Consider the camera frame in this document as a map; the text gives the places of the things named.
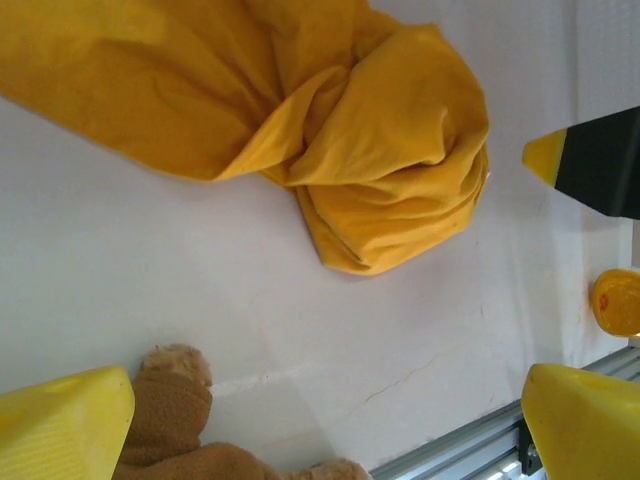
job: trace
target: crumpled cloth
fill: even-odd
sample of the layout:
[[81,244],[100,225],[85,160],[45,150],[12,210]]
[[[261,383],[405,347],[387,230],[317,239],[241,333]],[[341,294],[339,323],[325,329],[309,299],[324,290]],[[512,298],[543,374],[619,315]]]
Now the crumpled cloth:
[[261,173],[356,274],[463,230],[488,173],[469,68],[366,0],[2,0],[0,92],[164,173]]

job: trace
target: yellow plastic block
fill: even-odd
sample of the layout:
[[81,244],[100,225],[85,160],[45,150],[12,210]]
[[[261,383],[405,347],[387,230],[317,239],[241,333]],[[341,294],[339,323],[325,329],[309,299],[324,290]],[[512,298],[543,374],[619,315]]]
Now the yellow plastic block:
[[552,187],[558,178],[567,129],[532,140],[524,147],[522,163]]
[[110,479],[133,409],[119,367],[1,395],[0,479]]
[[640,385],[534,365],[522,410],[551,480],[640,478]]
[[593,286],[591,308],[605,332],[622,337],[640,335],[640,274],[604,272]]

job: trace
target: yellow fabric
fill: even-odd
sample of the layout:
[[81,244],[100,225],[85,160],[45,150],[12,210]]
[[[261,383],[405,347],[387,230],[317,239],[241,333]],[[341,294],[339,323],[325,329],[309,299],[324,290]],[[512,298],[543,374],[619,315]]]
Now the yellow fabric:
[[468,67],[365,0],[2,0],[0,32],[8,98],[165,173],[260,172],[339,270],[461,231],[487,176]]

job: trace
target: plush toy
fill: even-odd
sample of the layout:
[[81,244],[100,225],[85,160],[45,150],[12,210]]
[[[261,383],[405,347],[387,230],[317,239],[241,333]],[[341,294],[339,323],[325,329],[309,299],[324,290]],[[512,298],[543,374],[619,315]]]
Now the plush toy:
[[209,365],[185,345],[156,348],[133,382],[136,407],[114,480],[366,480],[358,464],[336,460],[280,473],[227,443],[200,446],[213,397]]

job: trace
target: yellow round object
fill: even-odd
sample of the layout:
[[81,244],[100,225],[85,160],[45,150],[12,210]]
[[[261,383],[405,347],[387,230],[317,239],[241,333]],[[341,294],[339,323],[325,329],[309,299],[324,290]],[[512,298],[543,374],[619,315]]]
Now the yellow round object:
[[591,292],[591,308],[600,327],[611,335],[640,335],[640,274],[604,272]]

